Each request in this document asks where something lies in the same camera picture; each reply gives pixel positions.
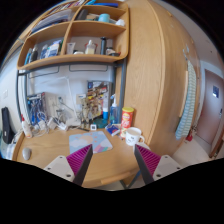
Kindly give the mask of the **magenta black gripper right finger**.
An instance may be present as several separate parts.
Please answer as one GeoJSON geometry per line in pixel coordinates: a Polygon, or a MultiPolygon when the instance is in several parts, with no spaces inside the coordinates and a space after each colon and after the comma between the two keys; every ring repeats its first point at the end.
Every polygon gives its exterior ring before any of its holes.
{"type": "Polygon", "coordinates": [[[138,144],[134,155],[146,185],[182,169],[169,155],[159,156],[138,144]]]}

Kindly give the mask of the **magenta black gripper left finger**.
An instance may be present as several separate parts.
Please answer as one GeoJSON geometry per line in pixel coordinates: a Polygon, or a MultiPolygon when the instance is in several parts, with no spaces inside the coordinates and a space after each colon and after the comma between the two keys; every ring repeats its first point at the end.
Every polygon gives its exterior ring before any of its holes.
{"type": "Polygon", "coordinates": [[[59,155],[44,170],[81,186],[93,155],[89,144],[67,157],[59,155]]]}

